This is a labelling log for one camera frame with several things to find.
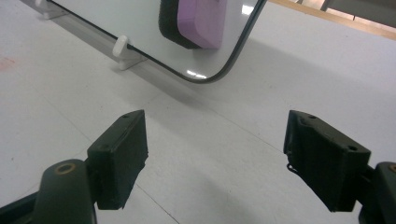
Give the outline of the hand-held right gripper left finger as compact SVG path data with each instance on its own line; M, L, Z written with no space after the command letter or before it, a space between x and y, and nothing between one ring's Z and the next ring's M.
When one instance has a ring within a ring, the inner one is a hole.
M118 210L128 201L149 156L145 111L120 116L88 148L88 167L98 177L94 196L101 210Z

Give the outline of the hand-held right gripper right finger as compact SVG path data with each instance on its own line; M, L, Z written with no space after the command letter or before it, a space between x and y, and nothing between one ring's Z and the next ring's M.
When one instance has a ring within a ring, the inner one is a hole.
M322 119L291 110L283 152L288 168L332 212L350 212L358 200L358 178L371 151Z

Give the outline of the purple whiteboard eraser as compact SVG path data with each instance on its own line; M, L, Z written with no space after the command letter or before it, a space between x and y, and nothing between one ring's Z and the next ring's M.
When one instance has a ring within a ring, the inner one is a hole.
M185 49L219 49L227 0L161 0L159 30Z

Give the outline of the white whiteboard foot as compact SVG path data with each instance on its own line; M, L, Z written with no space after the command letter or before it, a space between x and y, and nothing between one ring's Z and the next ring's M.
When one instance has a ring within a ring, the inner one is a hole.
M147 58L135 50L128 49L129 39L126 35L121 35L113 47L112 54L119 60L119 69L127 70L138 63L142 63Z
M67 11L56 6L50 0L35 0L35 6L40 8L45 20L51 20L67 14Z

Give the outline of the white magnetic whiteboard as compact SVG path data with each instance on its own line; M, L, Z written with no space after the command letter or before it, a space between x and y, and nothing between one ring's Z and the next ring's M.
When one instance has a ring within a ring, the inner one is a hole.
M227 0L219 49L185 49L159 30L161 0L50 0L93 27L117 38L126 35L128 49L193 83L221 79L233 67L266 0Z

